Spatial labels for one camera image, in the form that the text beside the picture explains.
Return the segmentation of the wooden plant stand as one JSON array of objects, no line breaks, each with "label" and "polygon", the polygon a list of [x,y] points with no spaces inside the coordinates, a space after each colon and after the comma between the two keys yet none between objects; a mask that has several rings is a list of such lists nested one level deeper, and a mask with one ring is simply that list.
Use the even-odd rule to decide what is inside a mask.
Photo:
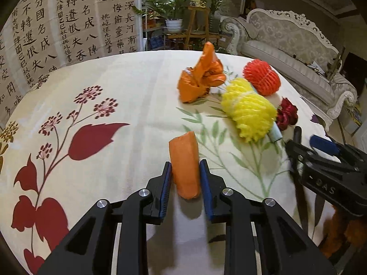
[{"label": "wooden plant stand", "polygon": [[[166,31],[165,35],[168,39],[172,40],[183,40],[183,49],[188,50],[190,46],[191,39],[201,39],[206,42],[210,40],[218,40],[220,38],[219,33],[214,33],[210,31],[210,20],[209,14],[210,9],[208,7],[193,7],[189,6],[190,11],[189,24],[185,30],[180,29],[179,32],[171,33],[171,31]],[[198,24],[198,13],[203,14],[204,25]]]}]

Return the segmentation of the white potted green plant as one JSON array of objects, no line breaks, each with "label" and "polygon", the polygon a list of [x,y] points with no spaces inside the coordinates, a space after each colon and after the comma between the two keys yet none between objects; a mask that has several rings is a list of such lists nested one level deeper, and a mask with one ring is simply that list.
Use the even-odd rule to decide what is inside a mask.
[{"label": "white potted green plant", "polygon": [[183,14],[189,5],[189,0],[144,0],[142,9],[133,6],[133,11],[141,16],[153,12],[165,20],[169,34],[181,33]]}]

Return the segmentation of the calligraphy wall scroll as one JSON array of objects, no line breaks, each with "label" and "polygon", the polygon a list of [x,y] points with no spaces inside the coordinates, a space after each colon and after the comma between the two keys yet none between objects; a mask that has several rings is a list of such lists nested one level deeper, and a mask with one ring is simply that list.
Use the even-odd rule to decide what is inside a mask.
[{"label": "calligraphy wall scroll", "polygon": [[1,125],[50,72],[142,50],[141,0],[20,0],[1,30]]}]

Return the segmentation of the light blue tube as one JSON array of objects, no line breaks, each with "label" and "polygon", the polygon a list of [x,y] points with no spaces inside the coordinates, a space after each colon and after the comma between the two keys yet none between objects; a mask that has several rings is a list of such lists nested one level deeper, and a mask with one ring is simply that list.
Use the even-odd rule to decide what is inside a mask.
[{"label": "light blue tube", "polygon": [[270,131],[267,133],[269,140],[272,143],[278,142],[282,140],[282,133],[278,127],[278,125],[274,122]]}]

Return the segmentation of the black cylindrical tube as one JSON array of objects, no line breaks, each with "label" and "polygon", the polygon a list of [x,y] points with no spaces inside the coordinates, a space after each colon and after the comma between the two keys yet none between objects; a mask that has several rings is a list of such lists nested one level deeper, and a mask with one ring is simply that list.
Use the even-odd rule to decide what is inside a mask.
[{"label": "black cylindrical tube", "polygon": [[308,208],[303,185],[299,181],[300,176],[297,168],[298,161],[291,155],[288,155],[288,157],[290,161],[290,175],[292,177],[295,187],[295,198],[297,201],[297,210],[299,212],[299,219],[303,231],[305,231],[307,234],[309,231]]}]

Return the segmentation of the ornate white sofa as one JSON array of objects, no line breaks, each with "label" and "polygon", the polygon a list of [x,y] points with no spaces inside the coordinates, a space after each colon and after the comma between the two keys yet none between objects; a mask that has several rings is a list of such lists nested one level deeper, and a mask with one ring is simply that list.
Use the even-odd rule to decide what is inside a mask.
[{"label": "ornate white sofa", "polygon": [[340,74],[341,55],[314,22],[293,11],[254,9],[246,18],[220,16],[230,36],[226,50],[266,61],[329,129],[343,106],[357,102],[356,88]]}]

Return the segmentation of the floral cream tablecloth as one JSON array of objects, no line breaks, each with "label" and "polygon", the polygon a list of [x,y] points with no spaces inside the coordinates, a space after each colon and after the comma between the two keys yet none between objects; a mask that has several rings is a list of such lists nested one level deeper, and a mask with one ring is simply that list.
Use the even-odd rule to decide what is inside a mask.
[{"label": "floral cream tablecloth", "polygon": [[1,234],[26,274],[98,200],[120,201],[161,174],[169,142],[189,131],[199,154],[247,198],[274,198],[298,219],[282,142],[246,143],[221,109],[224,87],[178,98],[199,52],[141,52],[51,73],[9,119],[1,170]]}]

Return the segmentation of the orange plastic bag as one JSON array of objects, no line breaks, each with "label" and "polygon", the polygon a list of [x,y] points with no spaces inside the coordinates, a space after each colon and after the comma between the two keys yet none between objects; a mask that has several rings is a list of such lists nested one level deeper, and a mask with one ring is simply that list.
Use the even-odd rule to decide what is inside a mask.
[{"label": "orange plastic bag", "polygon": [[206,42],[197,64],[181,72],[177,84],[179,99],[182,103],[195,102],[225,81],[223,65],[215,53],[215,47],[211,42]]}]

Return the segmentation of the yellow foam fruit net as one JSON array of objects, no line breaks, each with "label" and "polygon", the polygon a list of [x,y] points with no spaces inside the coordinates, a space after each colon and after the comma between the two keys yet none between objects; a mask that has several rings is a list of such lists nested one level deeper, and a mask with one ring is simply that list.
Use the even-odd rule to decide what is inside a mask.
[{"label": "yellow foam fruit net", "polygon": [[277,109],[262,95],[256,93],[244,78],[235,78],[221,97],[221,107],[231,118],[245,142],[257,142],[272,129]]}]

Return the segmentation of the orange foam roll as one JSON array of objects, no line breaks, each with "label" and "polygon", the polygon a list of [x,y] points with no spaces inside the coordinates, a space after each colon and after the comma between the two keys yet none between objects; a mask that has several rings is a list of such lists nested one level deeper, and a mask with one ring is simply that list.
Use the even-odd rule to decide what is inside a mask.
[{"label": "orange foam roll", "polygon": [[174,183],[178,195],[186,200],[201,193],[198,143],[193,131],[175,137],[169,142]]}]

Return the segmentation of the dark red wrapper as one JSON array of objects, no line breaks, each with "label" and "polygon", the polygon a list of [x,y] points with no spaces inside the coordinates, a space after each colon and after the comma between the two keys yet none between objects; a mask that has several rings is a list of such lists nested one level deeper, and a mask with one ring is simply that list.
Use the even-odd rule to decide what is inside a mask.
[{"label": "dark red wrapper", "polygon": [[280,131],[286,130],[286,128],[291,125],[296,125],[298,121],[298,108],[293,105],[293,103],[288,100],[288,98],[283,98],[280,106],[278,107],[276,124]]}]

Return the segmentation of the black television screen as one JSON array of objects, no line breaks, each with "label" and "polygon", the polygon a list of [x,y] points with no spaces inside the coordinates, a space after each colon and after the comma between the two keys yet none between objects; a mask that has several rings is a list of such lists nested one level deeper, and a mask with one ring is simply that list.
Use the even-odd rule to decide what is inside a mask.
[{"label": "black television screen", "polygon": [[363,92],[366,67],[367,61],[351,52],[348,53],[343,64],[344,76],[355,87],[358,96]]}]

